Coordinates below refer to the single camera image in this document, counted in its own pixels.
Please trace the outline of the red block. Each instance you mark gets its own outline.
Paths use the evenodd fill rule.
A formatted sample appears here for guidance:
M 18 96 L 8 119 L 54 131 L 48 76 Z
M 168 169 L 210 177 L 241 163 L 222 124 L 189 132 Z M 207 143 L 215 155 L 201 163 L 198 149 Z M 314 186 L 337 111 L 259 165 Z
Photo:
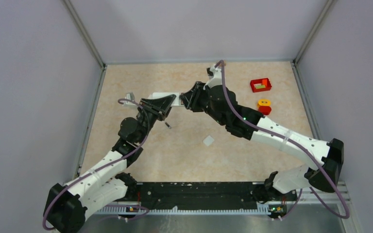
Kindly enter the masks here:
M 272 108 L 270 106 L 259 106 L 258 111 L 263 115 L 268 116 L 271 113 Z

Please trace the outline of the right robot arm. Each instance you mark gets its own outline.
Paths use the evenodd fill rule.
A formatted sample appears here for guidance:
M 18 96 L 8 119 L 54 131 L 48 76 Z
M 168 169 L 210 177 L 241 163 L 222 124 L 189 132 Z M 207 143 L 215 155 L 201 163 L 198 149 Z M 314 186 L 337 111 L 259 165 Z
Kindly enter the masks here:
M 265 185 L 269 199 L 278 200 L 289 191 L 308 187 L 334 192 L 331 183 L 338 183 L 343 165 L 342 141 L 334 138 L 326 142 L 289 130 L 259 111 L 239 105 L 234 92 L 227 94 L 233 109 L 220 85 L 208 88 L 196 82 L 180 99 L 186 109 L 208 114 L 231 135 L 268 144 L 304 162 L 300 167 L 270 175 Z

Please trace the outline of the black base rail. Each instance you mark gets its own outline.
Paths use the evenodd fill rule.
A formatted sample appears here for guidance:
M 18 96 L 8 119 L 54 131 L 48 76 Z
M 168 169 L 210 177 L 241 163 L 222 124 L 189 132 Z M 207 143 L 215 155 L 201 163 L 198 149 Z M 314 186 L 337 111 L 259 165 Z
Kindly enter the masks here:
M 115 179 L 127 185 L 121 203 L 135 203 L 149 210 L 227 211 L 255 210 L 269 201 L 297 200 L 296 191 L 282 194 L 262 182 L 137 182 L 130 174 Z

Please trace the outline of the red bin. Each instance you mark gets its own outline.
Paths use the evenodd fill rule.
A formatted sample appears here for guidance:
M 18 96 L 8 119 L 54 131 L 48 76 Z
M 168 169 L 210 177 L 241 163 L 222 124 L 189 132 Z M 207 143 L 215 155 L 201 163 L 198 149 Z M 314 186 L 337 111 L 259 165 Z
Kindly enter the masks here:
M 250 81 L 250 87 L 253 93 L 270 91 L 272 84 L 269 78 L 255 79 Z

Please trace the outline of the white battery cover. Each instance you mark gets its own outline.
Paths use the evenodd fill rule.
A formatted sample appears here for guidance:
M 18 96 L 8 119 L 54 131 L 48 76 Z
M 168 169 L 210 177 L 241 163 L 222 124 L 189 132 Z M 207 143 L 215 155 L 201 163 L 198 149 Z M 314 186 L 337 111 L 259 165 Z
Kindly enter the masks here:
M 203 143 L 209 147 L 211 144 L 213 144 L 213 142 L 215 141 L 215 139 L 212 137 L 212 136 L 207 136 L 204 140 L 203 140 Z

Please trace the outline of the yellow block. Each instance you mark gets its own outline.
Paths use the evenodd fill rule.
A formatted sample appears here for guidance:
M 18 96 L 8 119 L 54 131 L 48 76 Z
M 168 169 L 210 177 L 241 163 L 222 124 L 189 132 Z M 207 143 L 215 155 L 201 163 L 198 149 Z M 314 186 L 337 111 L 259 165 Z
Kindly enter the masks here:
M 261 107 L 261 106 L 270 106 L 271 105 L 271 101 L 268 100 L 268 99 L 260 99 L 258 102 L 257 102 L 257 107 Z

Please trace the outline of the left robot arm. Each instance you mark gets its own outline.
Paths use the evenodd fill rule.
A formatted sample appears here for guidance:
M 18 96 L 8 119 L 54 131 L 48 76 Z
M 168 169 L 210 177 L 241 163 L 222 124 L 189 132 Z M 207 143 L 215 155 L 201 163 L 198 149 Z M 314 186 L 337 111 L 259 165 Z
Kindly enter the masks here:
M 164 121 L 178 100 L 174 93 L 155 99 L 142 98 L 140 102 L 119 99 L 119 104 L 136 107 L 136 117 L 127 117 L 120 123 L 118 141 L 93 167 L 74 180 L 64 185 L 57 183 L 50 189 L 43 228 L 76 233 L 88 218 L 112 201 L 132 200 L 136 187 L 115 176 L 137 160 L 155 122 Z

